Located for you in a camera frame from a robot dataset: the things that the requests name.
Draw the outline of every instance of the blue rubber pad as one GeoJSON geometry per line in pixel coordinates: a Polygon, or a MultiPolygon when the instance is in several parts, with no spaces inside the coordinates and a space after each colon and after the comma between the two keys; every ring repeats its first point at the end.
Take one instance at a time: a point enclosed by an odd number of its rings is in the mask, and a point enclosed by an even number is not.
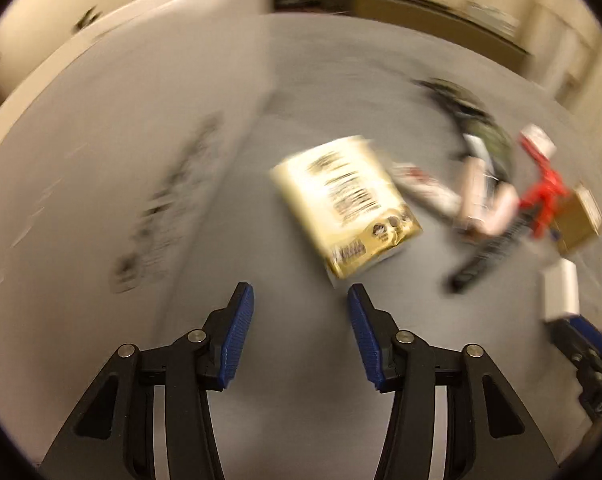
{"type": "Polygon", "coordinates": [[[380,390],[385,382],[381,367],[381,350],[361,301],[352,288],[348,291],[348,310],[363,367],[366,369],[367,380],[374,383],[377,390],[380,390]]]}
{"type": "Polygon", "coordinates": [[[580,333],[590,344],[596,348],[599,354],[602,354],[602,333],[592,325],[583,316],[575,316],[570,318],[570,325],[572,325],[578,333],[580,333]]]}
{"type": "Polygon", "coordinates": [[[219,369],[219,383],[226,388],[228,383],[235,378],[236,367],[239,365],[243,343],[250,328],[252,313],[254,312],[254,289],[248,285],[243,292],[239,307],[236,310],[230,329],[227,332],[221,347],[221,367],[219,369]]]}

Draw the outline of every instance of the silver screw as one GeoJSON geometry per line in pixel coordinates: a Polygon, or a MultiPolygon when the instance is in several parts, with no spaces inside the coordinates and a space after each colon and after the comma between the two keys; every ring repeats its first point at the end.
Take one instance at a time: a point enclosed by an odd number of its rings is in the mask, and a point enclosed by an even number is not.
{"type": "Polygon", "coordinates": [[[132,354],[134,354],[135,352],[135,348],[133,345],[130,345],[129,343],[126,343],[125,345],[121,345],[119,347],[119,349],[117,350],[117,354],[119,355],[119,357],[130,357],[132,354]]]}
{"type": "Polygon", "coordinates": [[[203,330],[193,330],[188,333],[188,341],[191,343],[200,343],[206,338],[206,333],[203,330]]]}
{"type": "Polygon", "coordinates": [[[399,330],[395,337],[399,343],[410,344],[414,342],[414,334],[412,332],[408,332],[407,330],[399,330]]]}
{"type": "Polygon", "coordinates": [[[478,345],[468,345],[465,351],[470,357],[481,357],[483,355],[483,348],[478,345]]]}

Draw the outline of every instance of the red toy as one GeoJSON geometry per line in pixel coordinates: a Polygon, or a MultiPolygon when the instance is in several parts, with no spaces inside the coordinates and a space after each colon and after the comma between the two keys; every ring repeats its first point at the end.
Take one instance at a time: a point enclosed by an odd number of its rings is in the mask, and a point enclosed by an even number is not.
{"type": "Polygon", "coordinates": [[[532,207],[539,203],[542,204],[541,211],[534,222],[534,237],[540,238],[554,218],[559,196],[567,196],[569,191],[563,185],[561,174],[550,168],[548,158],[542,155],[532,142],[523,137],[521,145],[539,166],[541,180],[530,187],[523,195],[519,202],[519,208],[532,207]]]}

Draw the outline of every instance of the gray surface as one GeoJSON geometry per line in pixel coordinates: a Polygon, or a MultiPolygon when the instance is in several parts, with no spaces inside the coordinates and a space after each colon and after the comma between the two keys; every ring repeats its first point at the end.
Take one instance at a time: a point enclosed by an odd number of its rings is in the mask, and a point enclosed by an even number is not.
{"type": "MultiPolygon", "coordinates": [[[[211,394],[226,478],[370,479],[392,398],[365,378],[345,307],[277,193],[268,170],[286,155],[362,135],[399,161],[449,185],[460,165],[450,120],[411,78],[450,78],[474,91],[512,134],[539,124],[554,164],[584,178],[602,209],[602,177],[568,114],[540,89],[459,46],[382,23],[308,15],[272,17],[276,94],[226,176],[179,279],[157,342],[172,342],[225,305],[239,280],[255,288],[255,313],[236,380],[211,394]]],[[[536,168],[516,150],[515,185],[536,168]]],[[[443,277],[472,252],[414,206],[424,234],[361,282],[400,328],[430,344],[481,344],[511,381],[557,457],[587,427],[574,369],[539,321],[539,269],[555,261],[548,240],[529,241],[464,296],[443,277]]],[[[583,312],[602,323],[602,239],[576,258],[583,312]]]]}

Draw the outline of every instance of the gold package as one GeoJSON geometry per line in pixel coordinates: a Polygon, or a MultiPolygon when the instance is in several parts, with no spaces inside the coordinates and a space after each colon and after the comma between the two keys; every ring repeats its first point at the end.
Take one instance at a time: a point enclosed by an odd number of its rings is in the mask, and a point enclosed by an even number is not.
{"type": "Polygon", "coordinates": [[[590,238],[597,237],[602,229],[601,211],[590,190],[578,184],[554,216],[552,227],[559,233],[556,242],[559,253],[566,255],[590,238]]]}
{"type": "Polygon", "coordinates": [[[272,176],[338,279],[421,232],[362,137],[333,140],[288,157],[272,176]]]}

